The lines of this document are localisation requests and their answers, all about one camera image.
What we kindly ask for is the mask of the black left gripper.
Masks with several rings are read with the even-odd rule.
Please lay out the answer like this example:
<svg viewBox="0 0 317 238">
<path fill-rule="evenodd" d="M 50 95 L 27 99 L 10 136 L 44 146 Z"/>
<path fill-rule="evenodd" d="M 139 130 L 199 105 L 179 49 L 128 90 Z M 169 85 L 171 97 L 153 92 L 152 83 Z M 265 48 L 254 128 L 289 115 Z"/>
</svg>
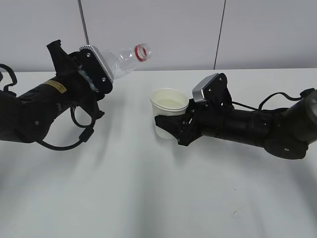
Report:
<svg viewBox="0 0 317 238">
<path fill-rule="evenodd" d="M 80 106 L 90 116 L 100 119 L 105 113 L 98 107 L 98 101 L 105 97 L 92 90 L 89 79 L 85 77 L 80 62 L 79 51 L 66 53 L 61 47 L 61 40 L 47 45 L 56 72 L 56 80 L 66 87 L 70 105 Z"/>
</svg>

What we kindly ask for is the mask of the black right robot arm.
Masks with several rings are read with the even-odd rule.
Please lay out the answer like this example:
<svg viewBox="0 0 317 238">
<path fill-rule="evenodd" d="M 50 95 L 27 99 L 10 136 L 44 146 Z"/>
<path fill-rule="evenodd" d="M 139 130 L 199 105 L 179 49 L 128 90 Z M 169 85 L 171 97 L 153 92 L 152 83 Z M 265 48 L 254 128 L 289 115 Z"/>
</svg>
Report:
<svg viewBox="0 0 317 238">
<path fill-rule="evenodd" d="M 317 91 L 307 89 L 289 108 L 238 110 L 232 102 L 189 101 L 178 116 L 155 116 L 155 125 L 170 133 L 179 145 L 188 146 L 202 136 L 264 148 L 288 160 L 303 159 L 317 140 Z"/>
</svg>

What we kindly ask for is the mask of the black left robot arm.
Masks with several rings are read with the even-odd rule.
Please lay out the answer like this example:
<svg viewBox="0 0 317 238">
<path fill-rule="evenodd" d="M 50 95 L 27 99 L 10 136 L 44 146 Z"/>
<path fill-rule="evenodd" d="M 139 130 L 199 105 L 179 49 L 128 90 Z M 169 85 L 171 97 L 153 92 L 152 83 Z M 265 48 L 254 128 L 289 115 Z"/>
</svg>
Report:
<svg viewBox="0 0 317 238">
<path fill-rule="evenodd" d="M 91 117 L 90 124 L 73 122 L 84 130 L 79 142 L 86 142 L 94 132 L 96 120 L 104 115 L 98 101 L 112 90 L 112 78 L 97 48 L 85 45 L 68 54 L 60 40 L 51 42 L 47 48 L 55 76 L 20 96 L 10 90 L 17 84 L 12 68 L 0 66 L 11 78 L 11 83 L 0 91 L 2 141 L 45 145 L 44 139 L 55 119 L 67 110 L 74 117 L 75 108 L 81 107 Z"/>
</svg>

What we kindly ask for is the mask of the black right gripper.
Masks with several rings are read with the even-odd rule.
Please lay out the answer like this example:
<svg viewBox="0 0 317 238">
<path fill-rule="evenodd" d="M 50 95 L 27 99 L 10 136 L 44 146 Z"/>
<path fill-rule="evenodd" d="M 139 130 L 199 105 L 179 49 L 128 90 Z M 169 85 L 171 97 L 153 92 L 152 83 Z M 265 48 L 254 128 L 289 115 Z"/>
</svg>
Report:
<svg viewBox="0 0 317 238">
<path fill-rule="evenodd" d="M 185 114 L 177 116 L 155 116 L 155 125 L 167 131 L 179 145 L 189 146 L 202 136 L 200 119 L 202 118 L 205 105 L 189 100 Z"/>
</svg>

